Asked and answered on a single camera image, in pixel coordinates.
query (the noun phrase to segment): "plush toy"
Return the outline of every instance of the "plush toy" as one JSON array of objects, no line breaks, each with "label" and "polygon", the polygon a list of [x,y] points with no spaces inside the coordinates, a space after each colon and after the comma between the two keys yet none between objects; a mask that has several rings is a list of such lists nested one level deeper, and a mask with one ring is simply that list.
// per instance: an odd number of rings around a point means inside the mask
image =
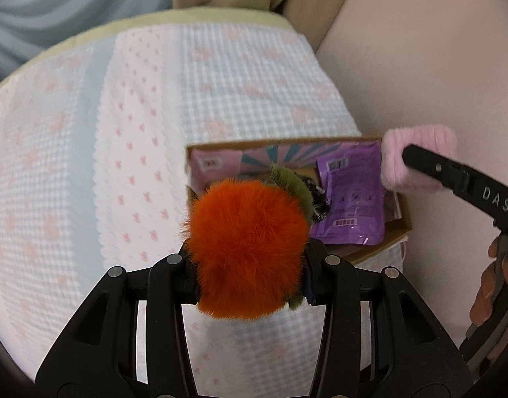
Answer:
[{"label": "plush toy", "polygon": [[253,320],[303,300],[303,251],[313,197],[293,171],[273,166],[267,181],[226,180],[192,207],[187,249],[200,285],[199,309]]}]

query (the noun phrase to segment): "human hand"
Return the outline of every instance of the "human hand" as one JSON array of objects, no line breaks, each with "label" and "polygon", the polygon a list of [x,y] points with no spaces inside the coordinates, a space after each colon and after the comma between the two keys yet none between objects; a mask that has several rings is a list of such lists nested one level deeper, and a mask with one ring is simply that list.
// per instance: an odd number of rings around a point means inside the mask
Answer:
[{"label": "human hand", "polygon": [[[497,247],[499,246],[499,237],[495,238],[492,244],[489,246],[488,255],[495,259],[497,257]],[[505,256],[503,260],[503,275],[504,279],[508,284],[508,256]],[[488,268],[484,270],[480,276],[480,288],[475,297],[475,302],[470,310],[470,319],[472,322],[481,326],[485,321],[492,315],[492,296],[495,291],[496,285],[496,274],[495,274],[495,262],[492,262]],[[501,354],[503,349],[508,344],[508,327],[504,332],[503,336],[488,354],[488,359],[494,362],[497,357]]]}]

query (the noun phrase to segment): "orange fur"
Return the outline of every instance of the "orange fur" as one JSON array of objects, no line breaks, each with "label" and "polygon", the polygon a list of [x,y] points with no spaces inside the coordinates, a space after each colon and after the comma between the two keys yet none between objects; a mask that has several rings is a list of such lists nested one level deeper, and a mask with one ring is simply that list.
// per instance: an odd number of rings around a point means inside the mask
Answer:
[{"label": "orange fur", "polygon": [[298,291],[309,224],[286,191],[260,181],[223,181],[194,204],[187,226],[202,312],[256,319]]}]

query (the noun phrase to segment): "pink plush block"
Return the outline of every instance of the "pink plush block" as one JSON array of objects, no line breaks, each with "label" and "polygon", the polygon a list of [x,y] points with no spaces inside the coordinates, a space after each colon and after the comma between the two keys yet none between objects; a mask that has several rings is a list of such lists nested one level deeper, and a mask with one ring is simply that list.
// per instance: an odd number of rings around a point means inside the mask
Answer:
[{"label": "pink plush block", "polygon": [[443,189],[438,181],[413,169],[402,159],[407,145],[414,144],[444,157],[457,160],[457,138],[446,126],[417,126],[388,131],[383,136],[381,183],[398,192],[437,192]]}]

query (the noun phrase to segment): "beige wall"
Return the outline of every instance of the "beige wall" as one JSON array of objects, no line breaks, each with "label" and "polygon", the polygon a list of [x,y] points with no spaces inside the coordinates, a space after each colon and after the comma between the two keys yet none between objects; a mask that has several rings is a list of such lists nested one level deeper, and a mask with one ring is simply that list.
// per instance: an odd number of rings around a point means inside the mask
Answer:
[{"label": "beige wall", "polygon": [[[347,0],[318,58],[364,134],[449,125],[508,184],[508,0]],[[459,343],[497,231],[451,194],[410,200],[406,274]]]}]

